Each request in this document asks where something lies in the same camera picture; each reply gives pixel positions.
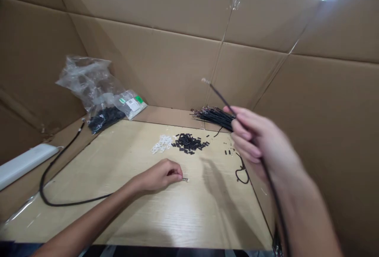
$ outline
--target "hand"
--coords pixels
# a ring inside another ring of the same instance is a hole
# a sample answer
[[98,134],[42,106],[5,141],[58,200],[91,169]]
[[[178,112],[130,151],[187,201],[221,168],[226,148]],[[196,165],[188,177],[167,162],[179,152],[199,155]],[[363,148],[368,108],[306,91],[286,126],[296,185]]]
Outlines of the hand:
[[134,177],[141,186],[141,190],[155,191],[183,179],[183,172],[179,164],[167,158]]
[[287,136],[269,119],[240,107],[231,107],[237,115],[232,121],[231,134],[234,146],[241,156],[252,163],[254,171],[266,181],[260,157],[264,156],[267,168],[273,179],[288,180],[303,171],[298,154]]

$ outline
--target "plastic bag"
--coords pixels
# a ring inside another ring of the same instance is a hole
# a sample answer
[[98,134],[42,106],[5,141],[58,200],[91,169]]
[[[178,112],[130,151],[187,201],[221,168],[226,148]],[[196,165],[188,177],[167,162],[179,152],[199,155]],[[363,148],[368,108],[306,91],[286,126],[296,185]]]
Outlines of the plastic bag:
[[97,133],[125,116],[132,120],[147,107],[133,90],[125,90],[111,75],[111,61],[82,56],[67,56],[66,66],[56,84],[66,87],[83,103],[88,126]]

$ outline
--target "green label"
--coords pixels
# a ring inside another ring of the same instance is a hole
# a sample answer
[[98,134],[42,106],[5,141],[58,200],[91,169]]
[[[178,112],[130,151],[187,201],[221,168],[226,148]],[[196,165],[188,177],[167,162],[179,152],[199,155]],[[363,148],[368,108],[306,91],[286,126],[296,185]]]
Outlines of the green label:
[[142,102],[143,102],[143,100],[142,100],[142,98],[141,98],[141,97],[139,97],[139,96],[136,96],[135,98],[138,100],[138,102],[139,102],[139,103],[142,103]]

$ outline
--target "wooden table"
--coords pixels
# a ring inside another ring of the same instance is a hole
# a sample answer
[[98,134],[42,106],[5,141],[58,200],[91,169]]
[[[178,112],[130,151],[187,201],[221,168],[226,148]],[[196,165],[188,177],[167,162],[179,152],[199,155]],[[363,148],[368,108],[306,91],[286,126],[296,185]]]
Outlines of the wooden table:
[[[178,133],[201,137],[210,146],[194,155],[173,147],[151,153],[160,135]],[[122,120],[103,131],[58,173],[46,185],[45,194],[54,203],[64,203],[111,193],[159,160],[169,158],[180,163],[189,181],[134,201],[95,244],[270,249],[271,235],[253,188],[236,180],[241,160],[233,151],[230,134],[219,133],[214,138],[215,134]],[[53,208],[36,195],[2,227],[0,237],[46,242],[96,203]]]

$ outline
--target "wire end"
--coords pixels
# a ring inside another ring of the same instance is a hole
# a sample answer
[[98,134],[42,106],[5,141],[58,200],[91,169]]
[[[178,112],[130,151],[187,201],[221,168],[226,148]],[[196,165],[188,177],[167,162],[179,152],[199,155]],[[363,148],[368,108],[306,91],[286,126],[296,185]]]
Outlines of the wire end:
[[204,83],[206,83],[206,84],[210,84],[210,81],[209,81],[209,80],[207,80],[207,79],[206,79],[206,78],[204,78],[204,77],[201,79],[201,81],[202,81],[202,82],[204,82]]

